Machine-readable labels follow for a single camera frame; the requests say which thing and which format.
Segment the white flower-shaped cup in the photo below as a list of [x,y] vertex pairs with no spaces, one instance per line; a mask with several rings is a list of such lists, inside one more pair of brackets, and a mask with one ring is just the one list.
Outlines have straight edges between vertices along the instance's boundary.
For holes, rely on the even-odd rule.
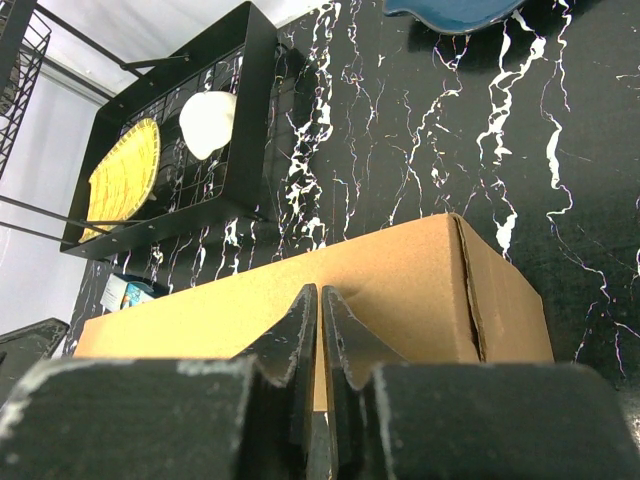
[[198,92],[179,115],[184,142],[198,160],[206,160],[232,138],[237,96],[224,91]]

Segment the brown cardboard box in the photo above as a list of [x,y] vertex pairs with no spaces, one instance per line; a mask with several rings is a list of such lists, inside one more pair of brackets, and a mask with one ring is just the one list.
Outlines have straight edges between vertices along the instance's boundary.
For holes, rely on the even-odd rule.
[[263,375],[240,352],[303,286],[331,286],[416,363],[550,363],[540,295],[459,215],[410,221],[88,320],[79,360],[170,359],[181,373]]

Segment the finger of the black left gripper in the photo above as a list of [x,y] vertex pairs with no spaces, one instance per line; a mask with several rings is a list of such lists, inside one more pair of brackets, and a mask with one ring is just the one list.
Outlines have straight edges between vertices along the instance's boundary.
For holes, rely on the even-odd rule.
[[38,361],[48,359],[64,341],[69,325],[49,318],[1,335],[1,394]]

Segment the silver blue toothpaste tube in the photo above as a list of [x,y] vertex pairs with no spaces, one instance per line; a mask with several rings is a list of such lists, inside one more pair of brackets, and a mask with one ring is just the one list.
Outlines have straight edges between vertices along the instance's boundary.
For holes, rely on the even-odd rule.
[[117,274],[106,282],[100,304],[109,312],[117,312],[155,299],[154,290],[146,283]]

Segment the woven bamboo tray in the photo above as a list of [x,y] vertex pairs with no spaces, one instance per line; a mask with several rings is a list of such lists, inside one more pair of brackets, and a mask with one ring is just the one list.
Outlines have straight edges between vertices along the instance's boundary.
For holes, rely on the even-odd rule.
[[160,130],[152,118],[130,128],[89,177],[87,221],[111,231],[130,220],[148,200],[159,171]]

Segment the dark blue leaf dish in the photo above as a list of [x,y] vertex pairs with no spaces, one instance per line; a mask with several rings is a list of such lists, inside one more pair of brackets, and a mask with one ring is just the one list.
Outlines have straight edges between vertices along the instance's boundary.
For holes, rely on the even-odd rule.
[[385,16],[410,15],[427,28],[447,35],[469,34],[514,13],[523,0],[387,0]]

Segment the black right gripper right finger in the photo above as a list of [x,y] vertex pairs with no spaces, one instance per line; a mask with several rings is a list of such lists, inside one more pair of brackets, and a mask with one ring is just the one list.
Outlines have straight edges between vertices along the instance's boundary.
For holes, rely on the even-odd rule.
[[614,390],[575,364],[416,364],[322,290],[337,479],[635,479]]

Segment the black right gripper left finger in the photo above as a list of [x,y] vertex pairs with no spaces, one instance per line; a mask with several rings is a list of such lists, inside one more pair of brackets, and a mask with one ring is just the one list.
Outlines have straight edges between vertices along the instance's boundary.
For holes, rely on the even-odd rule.
[[1,410],[5,479],[302,479],[318,292],[235,357],[36,363]]

